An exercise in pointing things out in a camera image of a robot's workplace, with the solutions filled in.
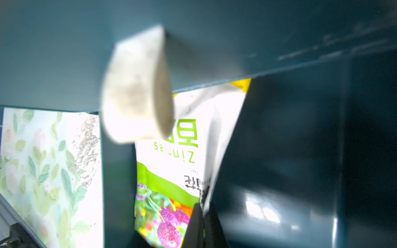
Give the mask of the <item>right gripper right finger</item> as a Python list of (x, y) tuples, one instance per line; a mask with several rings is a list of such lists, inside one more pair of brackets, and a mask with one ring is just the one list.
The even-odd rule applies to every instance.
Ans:
[(209, 211), (204, 216), (204, 247), (228, 248), (228, 243), (213, 203), (210, 203)]

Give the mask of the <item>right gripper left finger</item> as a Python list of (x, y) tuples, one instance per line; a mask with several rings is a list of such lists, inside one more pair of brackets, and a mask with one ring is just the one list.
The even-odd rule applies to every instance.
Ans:
[(204, 247), (204, 218), (200, 203), (194, 205), (181, 248)]

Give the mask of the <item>green zinnia seed bag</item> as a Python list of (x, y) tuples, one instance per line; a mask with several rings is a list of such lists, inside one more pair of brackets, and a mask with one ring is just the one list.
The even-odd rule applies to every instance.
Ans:
[(171, 135), (135, 145), (135, 230), (152, 247), (179, 248), (195, 204), (209, 203), (250, 79), (174, 95)]

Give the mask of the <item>teal bottom drawer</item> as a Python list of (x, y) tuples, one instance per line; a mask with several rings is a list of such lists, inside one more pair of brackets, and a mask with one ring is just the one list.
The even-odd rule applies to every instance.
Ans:
[(230, 248), (396, 247), (396, 48), (253, 78), (212, 203)]

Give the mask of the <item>teal plastic drawer cabinet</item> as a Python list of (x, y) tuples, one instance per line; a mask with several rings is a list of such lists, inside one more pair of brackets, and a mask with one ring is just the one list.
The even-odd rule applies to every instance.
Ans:
[(98, 110), (115, 45), (158, 24), (175, 92), (397, 45), (396, 1), (1, 1), (1, 105)]

